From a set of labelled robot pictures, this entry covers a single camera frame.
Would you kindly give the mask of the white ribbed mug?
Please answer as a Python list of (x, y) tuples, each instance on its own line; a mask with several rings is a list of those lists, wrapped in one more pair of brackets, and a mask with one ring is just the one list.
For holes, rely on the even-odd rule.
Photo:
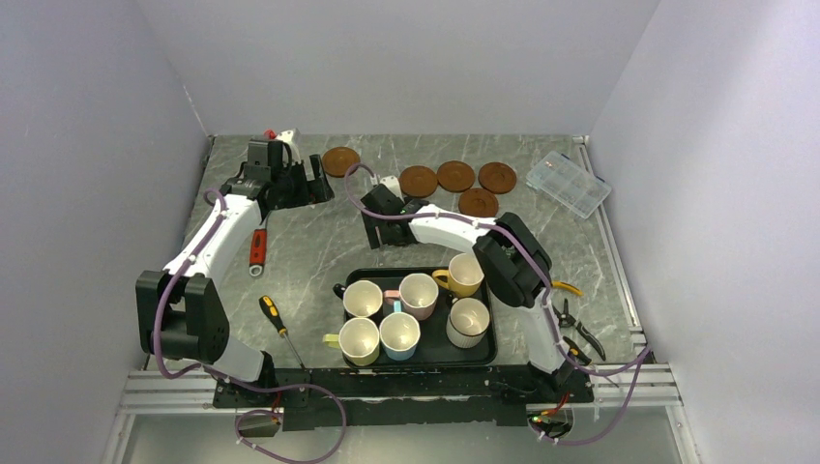
[(487, 306), (473, 298), (454, 301), (446, 327), (448, 340), (460, 349), (476, 346), (484, 338), (491, 322)]

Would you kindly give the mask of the brown wooden coaster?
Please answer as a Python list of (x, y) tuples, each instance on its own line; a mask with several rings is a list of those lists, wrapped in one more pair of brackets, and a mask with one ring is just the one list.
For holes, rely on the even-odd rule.
[(459, 211), (476, 218), (494, 218), (499, 211), (496, 195), (484, 188), (469, 188), (458, 198)]
[(476, 180), (474, 169), (460, 160), (449, 160), (442, 163), (436, 171), (439, 186), (449, 192), (464, 192), (470, 189)]
[(334, 147), (326, 151), (322, 157), (322, 166), (325, 173), (334, 178), (343, 178), (345, 172), (355, 163), (361, 161), (360, 155), (350, 147)]
[(405, 168), (398, 180), (402, 193), (413, 198), (427, 198), (438, 188), (436, 173), (423, 165)]
[(493, 161), (481, 167), (478, 175), (483, 189), (494, 194), (505, 194), (512, 191), (517, 184), (515, 171), (507, 164)]

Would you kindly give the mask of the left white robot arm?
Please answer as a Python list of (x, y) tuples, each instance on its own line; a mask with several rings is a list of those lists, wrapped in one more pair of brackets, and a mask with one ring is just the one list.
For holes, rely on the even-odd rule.
[(219, 290), (241, 246), (270, 213), (334, 198), (320, 156), (301, 158), (300, 137), (292, 129), (251, 139), (239, 172), (204, 191), (212, 209), (190, 242), (161, 270), (137, 279), (140, 345), (164, 377), (203, 368), (240, 382), (252, 405), (276, 397), (271, 355), (232, 334)]

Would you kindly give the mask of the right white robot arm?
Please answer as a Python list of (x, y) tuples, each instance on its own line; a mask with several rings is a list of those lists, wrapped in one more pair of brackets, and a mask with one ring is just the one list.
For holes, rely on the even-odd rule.
[(396, 225), (409, 244), (438, 245), (476, 258), (492, 294), (517, 310), (529, 364), (537, 370), (532, 378), (537, 396), (555, 401), (569, 390), (576, 366), (552, 311), (552, 262), (518, 215), (470, 217), (425, 200), (406, 202), (383, 185), (361, 199), (348, 199), (366, 219), (373, 247), (394, 243), (376, 232), (377, 226)]

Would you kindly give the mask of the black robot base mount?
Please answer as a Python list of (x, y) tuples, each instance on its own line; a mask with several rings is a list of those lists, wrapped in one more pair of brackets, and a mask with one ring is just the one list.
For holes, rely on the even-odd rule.
[(539, 406), (588, 404), (589, 377), (572, 368), (558, 379), (530, 364), (431, 367), (421, 370), (280, 368), (275, 386), (259, 393), (219, 380), (213, 404), (246, 410), (279, 406), (287, 431), (318, 427), (493, 422), (523, 426)]

